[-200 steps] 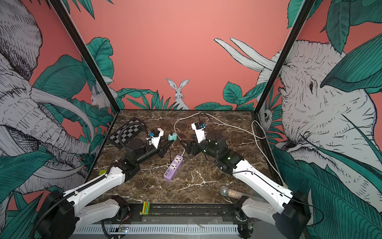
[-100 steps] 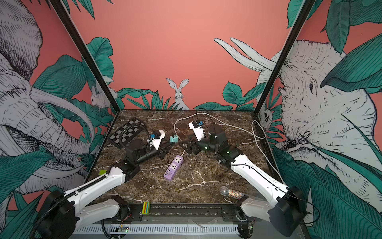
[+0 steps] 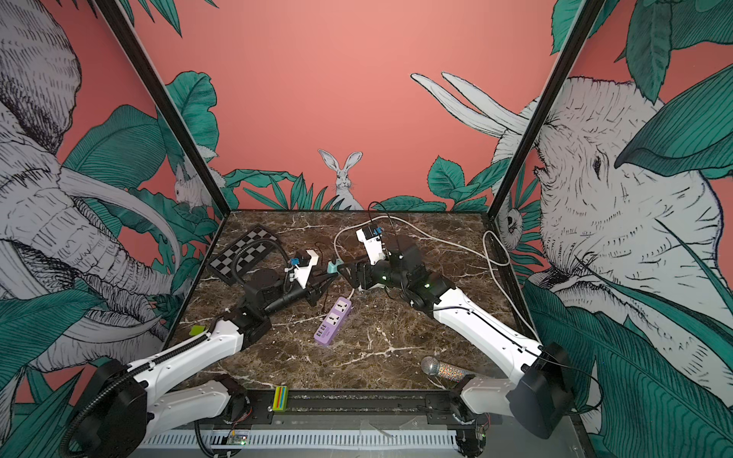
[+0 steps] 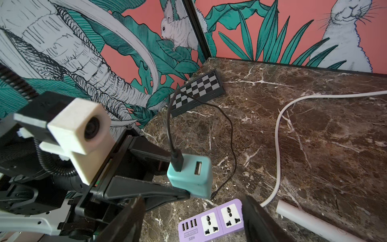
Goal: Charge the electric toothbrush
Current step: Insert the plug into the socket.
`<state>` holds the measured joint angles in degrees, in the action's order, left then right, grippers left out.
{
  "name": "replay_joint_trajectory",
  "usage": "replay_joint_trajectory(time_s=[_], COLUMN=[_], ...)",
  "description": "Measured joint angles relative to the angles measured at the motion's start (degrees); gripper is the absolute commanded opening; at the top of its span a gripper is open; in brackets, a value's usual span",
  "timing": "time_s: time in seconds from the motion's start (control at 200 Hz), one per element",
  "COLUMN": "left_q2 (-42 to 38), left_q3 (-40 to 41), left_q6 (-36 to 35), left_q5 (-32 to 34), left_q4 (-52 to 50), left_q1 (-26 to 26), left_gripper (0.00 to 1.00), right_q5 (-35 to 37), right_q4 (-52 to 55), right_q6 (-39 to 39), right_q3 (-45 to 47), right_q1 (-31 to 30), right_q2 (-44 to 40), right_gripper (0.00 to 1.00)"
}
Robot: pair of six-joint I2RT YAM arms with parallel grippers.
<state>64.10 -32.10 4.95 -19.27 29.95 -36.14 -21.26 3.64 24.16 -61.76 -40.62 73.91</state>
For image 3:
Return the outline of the teal charger plug adapter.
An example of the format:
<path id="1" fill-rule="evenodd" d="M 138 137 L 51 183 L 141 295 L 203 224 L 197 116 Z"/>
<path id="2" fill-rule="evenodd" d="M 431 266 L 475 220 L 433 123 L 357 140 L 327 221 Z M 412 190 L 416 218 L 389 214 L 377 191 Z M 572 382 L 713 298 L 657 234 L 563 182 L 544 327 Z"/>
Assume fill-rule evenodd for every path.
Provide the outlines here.
<path id="1" fill-rule="evenodd" d="M 326 267 L 326 272 L 328 272 L 328 274 L 338 274 L 339 266 L 343 263 L 344 262 L 342 260 L 329 261 L 328 266 Z"/>

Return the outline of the purple power strip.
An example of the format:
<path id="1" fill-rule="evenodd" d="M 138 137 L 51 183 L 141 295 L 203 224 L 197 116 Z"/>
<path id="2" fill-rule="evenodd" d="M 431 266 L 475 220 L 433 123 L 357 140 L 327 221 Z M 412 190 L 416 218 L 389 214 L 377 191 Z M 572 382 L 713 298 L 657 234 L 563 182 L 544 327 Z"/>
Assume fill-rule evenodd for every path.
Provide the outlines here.
<path id="1" fill-rule="evenodd" d="M 331 345 L 339 329 L 349 316 L 351 309 L 351 300 L 339 297 L 314 333 L 315 342 L 320 345 Z"/>

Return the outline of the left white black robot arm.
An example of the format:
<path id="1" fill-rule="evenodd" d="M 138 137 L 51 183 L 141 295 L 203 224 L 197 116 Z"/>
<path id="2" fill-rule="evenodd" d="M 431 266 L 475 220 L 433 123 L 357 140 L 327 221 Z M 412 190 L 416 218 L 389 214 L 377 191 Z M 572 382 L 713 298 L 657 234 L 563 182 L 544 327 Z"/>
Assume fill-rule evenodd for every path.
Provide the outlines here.
<path id="1" fill-rule="evenodd" d="M 152 436 L 220 415 L 232 398 L 246 395 L 233 378 L 183 390 L 178 384 L 252 347 L 271 330 L 275 313 L 299 301 L 316 305 L 336 278 L 321 269 L 262 269 L 244 283 L 237 305 L 204 332 L 129 364 L 103 364 L 74 408 L 60 456 L 127 457 Z"/>

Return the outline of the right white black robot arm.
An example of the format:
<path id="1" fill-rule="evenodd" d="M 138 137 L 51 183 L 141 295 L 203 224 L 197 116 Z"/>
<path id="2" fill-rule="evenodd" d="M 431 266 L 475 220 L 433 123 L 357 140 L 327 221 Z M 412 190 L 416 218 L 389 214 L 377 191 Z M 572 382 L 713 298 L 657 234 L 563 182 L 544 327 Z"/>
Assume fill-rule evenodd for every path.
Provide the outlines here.
<path id="1" fill-rule="evenodd" d="M 366 256 L 338 267 L 352 287 L 396 289 L 402 301 L 460 334 L 506 375 L 503 384 L 463 378 L 458 395 L 469 412 L 509 415 L 534 436 L 549 438 L 575 403 L 568 352 L 505 326 L 450 279 L 429 271 L 411 238 L 384 242 L 364 229 L 356 234 Z"/>

